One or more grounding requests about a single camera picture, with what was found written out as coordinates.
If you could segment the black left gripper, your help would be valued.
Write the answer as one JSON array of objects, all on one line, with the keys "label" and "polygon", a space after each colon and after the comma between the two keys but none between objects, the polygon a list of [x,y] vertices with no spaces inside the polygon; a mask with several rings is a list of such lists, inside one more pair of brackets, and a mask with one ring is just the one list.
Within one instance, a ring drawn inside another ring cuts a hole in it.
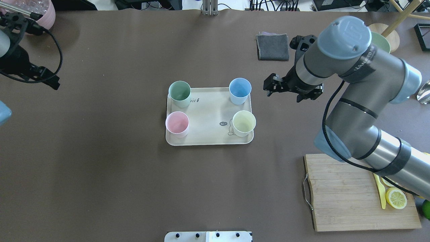
[{"label": "black left gripper", "polygon": [[20,13],[9,12],[1,16],[1,74],[13,75],[48,85],[54,90],[60,87],[59,77],[46,67],[38,67],[29,61],[29,55],[20,46],[26,33],[41,35],[44,27]]}]

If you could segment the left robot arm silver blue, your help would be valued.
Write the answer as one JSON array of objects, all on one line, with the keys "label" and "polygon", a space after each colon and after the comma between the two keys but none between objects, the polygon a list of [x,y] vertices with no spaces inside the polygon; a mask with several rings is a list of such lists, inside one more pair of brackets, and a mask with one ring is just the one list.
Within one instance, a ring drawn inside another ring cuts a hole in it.
[{"label": "left robot arm silver blue", "polygon": [[[54,35],[46,28],[40,26],[35,20],[26,18],[20,12],[8,12],[1,14],[1,75],[12,80],[27,83],[43,83],[54,90],[60,87],[58,73],[63,63],[63,53]],[[33,35],[49,34],[59,51],[59,65],[55,72],[47,67],[32,64],[25,49],[20,46],[20,41],[25,33]]]}]

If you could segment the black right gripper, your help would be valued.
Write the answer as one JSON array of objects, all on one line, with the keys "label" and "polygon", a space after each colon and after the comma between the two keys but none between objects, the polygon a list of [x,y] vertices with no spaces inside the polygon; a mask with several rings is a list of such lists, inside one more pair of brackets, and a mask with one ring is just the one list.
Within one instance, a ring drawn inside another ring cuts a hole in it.
[{"label": "black right gripper", "polygon": [[274,92],[294,92],[297,94],[296,102],[299,103],[309,98],[316,100],[322,95],[324,85],[313,83],[314,76],[304,64],[304,54],[316,40],[317,37],[313,34],[292,38],[289,46],[295,50],[294,66],[283,78],[272,73],[264,80],[263,90],[267,92],[267,97]]}]

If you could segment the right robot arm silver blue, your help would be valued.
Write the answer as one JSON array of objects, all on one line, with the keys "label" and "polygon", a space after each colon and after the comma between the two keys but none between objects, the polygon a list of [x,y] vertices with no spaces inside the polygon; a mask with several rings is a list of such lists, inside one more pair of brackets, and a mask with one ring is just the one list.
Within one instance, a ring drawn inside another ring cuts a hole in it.
[{"label": "right robot arm silver blue", "polygon": [[406,101],[421,85],[421,72],[371,43],[370,29],[353,16],[337,18],[300,51],[280,78],[271,74],[263,89],[295,92],[297,102],[316,99],[324,81],[338,75],[348,87],[324,115],[314,144],[338,161],[363,160],[366,169],[429,199],[429,156],[374,125],[389,103]]}]

